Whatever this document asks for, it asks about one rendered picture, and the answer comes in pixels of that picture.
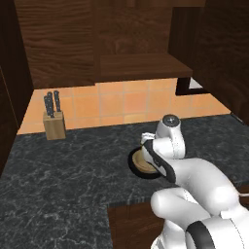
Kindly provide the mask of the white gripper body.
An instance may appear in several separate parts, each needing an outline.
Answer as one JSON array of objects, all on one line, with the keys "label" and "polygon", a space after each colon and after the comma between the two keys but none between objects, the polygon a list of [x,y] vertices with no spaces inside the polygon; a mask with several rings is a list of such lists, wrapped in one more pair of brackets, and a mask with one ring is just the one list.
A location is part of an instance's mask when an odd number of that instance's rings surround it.
[{"label": "white gripper body", "polygon": [[154,140],[156,138],[156,135],[151,132],[144,132],[141,135],[141,142],[140,144],[143,145],[147,140]]}]

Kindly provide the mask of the black bowl with tan inside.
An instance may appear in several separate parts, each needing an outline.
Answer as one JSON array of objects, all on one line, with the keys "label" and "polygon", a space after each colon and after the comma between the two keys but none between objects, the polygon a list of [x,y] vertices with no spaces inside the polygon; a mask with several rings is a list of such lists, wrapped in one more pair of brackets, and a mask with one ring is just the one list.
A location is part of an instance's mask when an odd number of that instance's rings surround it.
[{"label": "black bowl with tan inside", "polygon": [[160,173],[154,169],[149,163],[145,162],[140,147],[133,149],[127,158],[129,169],[142,179],[160,178]]}]

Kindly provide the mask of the open dark wooden cabinet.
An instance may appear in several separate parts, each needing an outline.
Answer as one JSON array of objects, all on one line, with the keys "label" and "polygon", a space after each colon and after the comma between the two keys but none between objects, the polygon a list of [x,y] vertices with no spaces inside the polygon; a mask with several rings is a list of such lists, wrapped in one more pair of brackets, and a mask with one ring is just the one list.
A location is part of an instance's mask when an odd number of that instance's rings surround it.
[{"label": "open dark wooden cabinet", "polygon": [[177,80],[192,88],[199,20],[206,0],[92,0],[95,79],[100,83]]}]

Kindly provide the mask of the dark wooden base cabinet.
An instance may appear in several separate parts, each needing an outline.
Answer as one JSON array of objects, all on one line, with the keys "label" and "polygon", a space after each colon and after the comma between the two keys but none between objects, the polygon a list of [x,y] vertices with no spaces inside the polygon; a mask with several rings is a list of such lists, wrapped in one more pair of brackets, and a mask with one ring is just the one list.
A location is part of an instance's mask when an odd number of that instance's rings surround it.
[{"label": "dark wooden base cabinet", "polygon": [[231,184],[160,190],[108,218],[114,249],[249,249],[249,210]]}]

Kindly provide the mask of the open dark wooden cabinet door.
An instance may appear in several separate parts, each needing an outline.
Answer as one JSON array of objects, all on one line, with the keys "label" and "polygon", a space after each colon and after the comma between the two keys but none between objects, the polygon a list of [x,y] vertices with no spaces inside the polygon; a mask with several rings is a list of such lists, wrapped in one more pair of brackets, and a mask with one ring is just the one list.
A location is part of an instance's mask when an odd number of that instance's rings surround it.
[{"label": "open dark wooden cabinet door", "polygon": [[249,125],[249,0],[206,0],[194,78]]}]

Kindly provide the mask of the closed wooden cabinet door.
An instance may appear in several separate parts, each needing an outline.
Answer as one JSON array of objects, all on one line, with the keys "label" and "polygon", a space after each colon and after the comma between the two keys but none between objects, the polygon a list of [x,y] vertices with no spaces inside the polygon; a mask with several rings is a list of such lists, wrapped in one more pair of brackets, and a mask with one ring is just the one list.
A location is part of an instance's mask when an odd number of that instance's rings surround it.
[{"label": "closed wooden cabinet door", "polygon": [[15,0],[35,89],[92,86],[91,0]]}]

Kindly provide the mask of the tall dark wooden cabinet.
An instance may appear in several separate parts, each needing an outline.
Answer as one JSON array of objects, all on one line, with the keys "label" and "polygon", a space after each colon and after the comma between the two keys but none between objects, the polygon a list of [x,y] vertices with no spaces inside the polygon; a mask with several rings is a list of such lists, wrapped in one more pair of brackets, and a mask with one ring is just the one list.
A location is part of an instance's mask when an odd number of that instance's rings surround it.
[{"label": "tall dark wooden cabinet", "polygon": [[0,0],[0,176],[34,87],[14,0]]}]

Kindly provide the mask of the wooden knife block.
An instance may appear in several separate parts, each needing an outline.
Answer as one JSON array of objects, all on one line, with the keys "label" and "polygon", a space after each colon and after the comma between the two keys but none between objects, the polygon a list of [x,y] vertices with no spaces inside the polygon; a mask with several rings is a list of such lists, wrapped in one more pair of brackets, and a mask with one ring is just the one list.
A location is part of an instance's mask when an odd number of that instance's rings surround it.
[{"label": "wooden knife block", "polygon": [[53,118],[48,116],[47,113],[44,113],[43,124],[48,140],[66,138],[66,128],[63,112],[55,112]]}]

